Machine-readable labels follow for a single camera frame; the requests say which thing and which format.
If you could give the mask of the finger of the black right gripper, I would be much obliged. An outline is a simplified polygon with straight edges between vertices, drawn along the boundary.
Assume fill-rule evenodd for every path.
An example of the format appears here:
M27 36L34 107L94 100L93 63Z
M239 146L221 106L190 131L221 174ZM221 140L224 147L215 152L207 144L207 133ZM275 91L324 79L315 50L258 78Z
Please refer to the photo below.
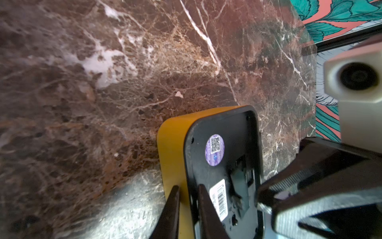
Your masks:
M271 225L290 239L380 239L382 188L305 189L275 206Z
M284 170L266 180L257 190L258 206L274 206L274 196L295 184L329 176L365 159L381 159L382 154L320 137L301 140L299 152Z

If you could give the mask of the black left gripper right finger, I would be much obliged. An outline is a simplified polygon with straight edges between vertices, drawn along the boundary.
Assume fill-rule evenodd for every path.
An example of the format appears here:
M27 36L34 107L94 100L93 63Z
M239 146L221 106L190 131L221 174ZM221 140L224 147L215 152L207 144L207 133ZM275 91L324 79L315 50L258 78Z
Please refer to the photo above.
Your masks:
M198 186L198 209L202 239L228 239L229 236L215 210L206 187Z

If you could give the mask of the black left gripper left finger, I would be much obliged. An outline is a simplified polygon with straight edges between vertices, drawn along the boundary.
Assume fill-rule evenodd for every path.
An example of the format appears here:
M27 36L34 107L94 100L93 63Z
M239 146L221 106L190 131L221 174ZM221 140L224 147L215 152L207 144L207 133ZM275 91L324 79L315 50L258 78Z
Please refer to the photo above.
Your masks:
M180 187L175 185L149 239L177 239L179 236L179 215Z

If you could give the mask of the yellow square alarm clock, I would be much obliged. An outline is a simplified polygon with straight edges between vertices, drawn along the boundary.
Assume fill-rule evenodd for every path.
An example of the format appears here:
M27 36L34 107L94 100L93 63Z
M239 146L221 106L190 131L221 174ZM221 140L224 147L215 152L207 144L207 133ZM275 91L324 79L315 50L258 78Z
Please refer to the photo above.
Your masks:
M157 134L166 201L180 187L178 239L201 239L198 186L203 184L229 239L264 237L256 207L262 143L252 106L213 108L167 119Z

